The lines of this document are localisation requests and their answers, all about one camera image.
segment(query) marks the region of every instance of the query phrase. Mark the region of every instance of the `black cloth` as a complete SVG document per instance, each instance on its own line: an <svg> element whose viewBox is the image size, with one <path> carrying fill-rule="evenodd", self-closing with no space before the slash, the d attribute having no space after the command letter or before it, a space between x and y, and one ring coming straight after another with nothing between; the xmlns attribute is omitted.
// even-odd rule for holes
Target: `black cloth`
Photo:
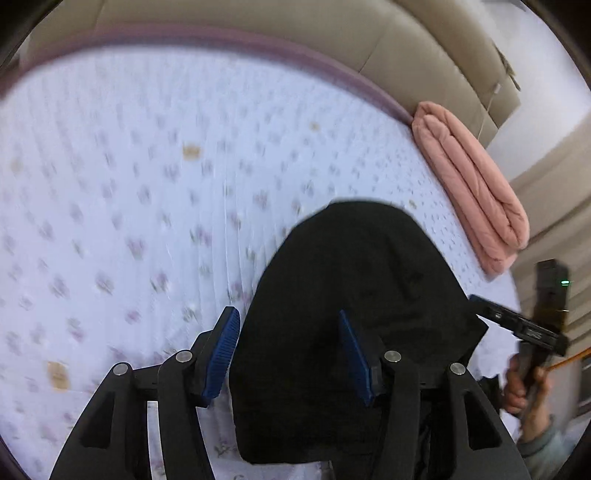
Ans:
<svg viewBox="0 0 591 480"><path fill-rule="evenodd" d="M365 408L355 394L339 342L341 309L419 364L429 384L449 364L466 364L487 328L410 216L376 202L329 205L292 230L246 315L230 368L246 461L346 458L337 479L363 478L385 409Z"/></svg>

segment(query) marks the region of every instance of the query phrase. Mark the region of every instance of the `headboard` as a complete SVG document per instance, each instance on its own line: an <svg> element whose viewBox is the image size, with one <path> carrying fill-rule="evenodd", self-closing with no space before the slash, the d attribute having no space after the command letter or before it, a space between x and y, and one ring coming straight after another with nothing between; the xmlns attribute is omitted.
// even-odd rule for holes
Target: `headboard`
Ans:
<svg viewBox="0 0 591 480"><path fill-rule="evenodd" d="M231 28L308 47L359 72L414 114L451 110L488 145L519 105L512 70L462 0L63 0L32 31L22 62L115 25Z"/></svg>

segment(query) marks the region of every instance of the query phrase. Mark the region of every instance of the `black device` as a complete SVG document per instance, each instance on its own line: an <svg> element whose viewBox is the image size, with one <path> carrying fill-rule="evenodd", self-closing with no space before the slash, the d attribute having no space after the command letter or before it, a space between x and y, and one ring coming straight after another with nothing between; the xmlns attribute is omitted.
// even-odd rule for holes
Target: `black device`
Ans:
<svg viewBox="0 0 591 480"><path fill-rule="evenodd" d="M552 355L565 356L569 347L569 339L561 332L568 314L569 270L555 259L538 262L535 269L536 302L531 319L477 295L470 296L477 315L512 331L520 339L519 375L529 400L537 393L535 369L545 366Z"/></svg>

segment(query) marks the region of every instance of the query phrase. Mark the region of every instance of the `mattress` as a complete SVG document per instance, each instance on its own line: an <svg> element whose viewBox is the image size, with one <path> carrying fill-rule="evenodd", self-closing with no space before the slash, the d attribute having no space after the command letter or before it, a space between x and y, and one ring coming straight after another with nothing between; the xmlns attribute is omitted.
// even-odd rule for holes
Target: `mattress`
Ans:
<svg viewBox="0 0 591 480"><path fill-rule="evenodd" d="M331 201L405 209L466 294L488 281L407 125L294 65L232 51L122 46L41 66L0 103L0 434L33 480L116 362L158 364L242 318L290 229ZM496 325L470 361L502 372ZM165 477L149 405L153 477ZM315 479L240 459L227 387L199 410L216 478Z"/></svg>

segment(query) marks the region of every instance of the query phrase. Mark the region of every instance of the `folded blanket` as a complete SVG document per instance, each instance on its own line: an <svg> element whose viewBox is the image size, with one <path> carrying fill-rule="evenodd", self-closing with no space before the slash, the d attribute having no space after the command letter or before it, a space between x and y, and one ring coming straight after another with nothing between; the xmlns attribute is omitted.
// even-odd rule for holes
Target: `folded blanket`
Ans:
<svg viewBox="0 0 591 480"><path fill-rule="evenodd" d="M530 223L493 159L450 111L421 102L414 139L445 188L483 270L503 273L527 246Z"/></svg>

